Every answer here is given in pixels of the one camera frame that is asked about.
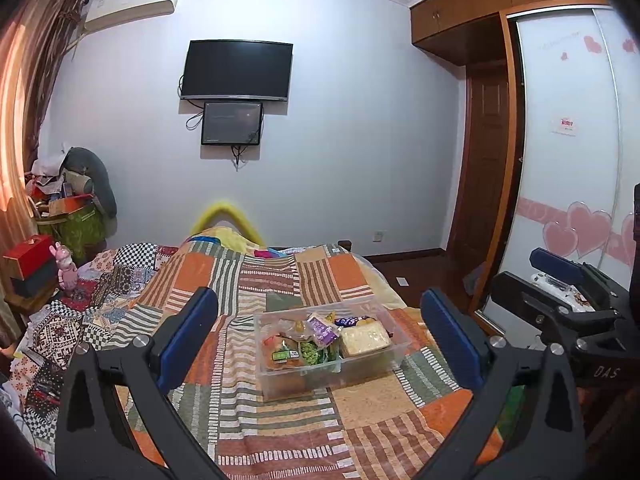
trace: paper sign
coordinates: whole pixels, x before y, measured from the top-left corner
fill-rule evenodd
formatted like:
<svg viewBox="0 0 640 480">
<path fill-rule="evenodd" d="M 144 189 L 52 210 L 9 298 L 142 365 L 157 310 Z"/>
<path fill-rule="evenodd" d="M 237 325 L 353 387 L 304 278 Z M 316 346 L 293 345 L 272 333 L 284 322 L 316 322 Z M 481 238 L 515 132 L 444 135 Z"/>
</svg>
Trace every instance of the paper sign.
<svg viewBox="0 0 640 480">
<path fill-rule="evenodd" d="M 577 134 L 575 121 L 569 117 L 560 117 L 555 120 L 552 128 L 555 134 L 569 135 L 572 137 L 575 137 Z"/>
</svg>

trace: curtain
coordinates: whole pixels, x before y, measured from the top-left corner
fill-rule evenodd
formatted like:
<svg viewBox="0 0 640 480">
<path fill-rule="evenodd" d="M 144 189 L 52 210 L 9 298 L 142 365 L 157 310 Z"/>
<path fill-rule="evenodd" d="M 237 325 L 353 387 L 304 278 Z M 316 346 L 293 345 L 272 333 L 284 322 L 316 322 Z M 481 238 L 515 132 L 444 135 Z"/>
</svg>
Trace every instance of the curtain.
<svg viewBox="0 0 640 480">
<path fill-rule="evenodd" d="M 83 1 L 27 0 L 2 31 L 0 254 L 35 232 L 24 192 L 24 168 L 30 168 L 37 156 L 38 130 Z M 0 285 L 0 347 L 6 348 L 19 334 L 3 300 L 11 284 L 1 267 Z"/>
</svg>

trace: bread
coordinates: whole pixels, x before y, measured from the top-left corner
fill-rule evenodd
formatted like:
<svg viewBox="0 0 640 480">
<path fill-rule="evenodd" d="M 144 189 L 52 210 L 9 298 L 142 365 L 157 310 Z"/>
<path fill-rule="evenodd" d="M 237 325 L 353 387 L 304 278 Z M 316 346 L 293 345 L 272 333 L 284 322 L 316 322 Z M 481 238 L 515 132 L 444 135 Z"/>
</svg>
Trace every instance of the bread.
<svg viewBox="0 0 640 480">
<path fill-rule="evenodd" d="M 343 357 L 363 355 L 388 346 L 391 346 L 391 339 L 379 321 L 343 328 L 340 331 Z"/>
</svg>

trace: stuffed animal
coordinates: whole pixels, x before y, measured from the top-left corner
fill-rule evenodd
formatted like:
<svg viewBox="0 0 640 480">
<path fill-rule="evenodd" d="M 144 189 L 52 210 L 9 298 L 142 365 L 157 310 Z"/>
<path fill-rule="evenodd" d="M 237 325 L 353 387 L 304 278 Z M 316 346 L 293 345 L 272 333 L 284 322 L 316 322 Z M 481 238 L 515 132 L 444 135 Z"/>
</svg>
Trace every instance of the stuffed animal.
<svg viewBox="0 0 640 480">
<path fill-rule="evenodd" d="M 69 295 L 78 284 L 78 268 L 71 259 L 71 251 L 66 246 L 60 245 L 60 242 L 56 242 L 55 248 L 50 246 L 49 251 L 53 254 L 58 264 L 58 283 L 60 288 Z"/>
</svg>

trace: wooden floor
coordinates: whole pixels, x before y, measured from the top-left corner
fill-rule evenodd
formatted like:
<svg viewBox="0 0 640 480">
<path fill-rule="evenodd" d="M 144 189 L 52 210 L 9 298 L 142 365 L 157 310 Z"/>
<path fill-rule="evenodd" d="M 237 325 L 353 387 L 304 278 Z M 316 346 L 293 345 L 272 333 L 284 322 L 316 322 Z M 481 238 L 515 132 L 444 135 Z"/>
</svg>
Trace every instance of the wooden floor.
<svg viewBox="0 0 640 480">
<path fill-rule="evenodd" d="M 462 285 L 462 274 L 446 254 L 382 262 L 374 266 L 384 274 L 389 285 L 408 306 L 420 307 L 422 293 L 437 286 L 456 307 L 466 313 L 470 298 Z M 409 285 L 398 285 L 397 277 L 405 278 Z"/>
</svg>

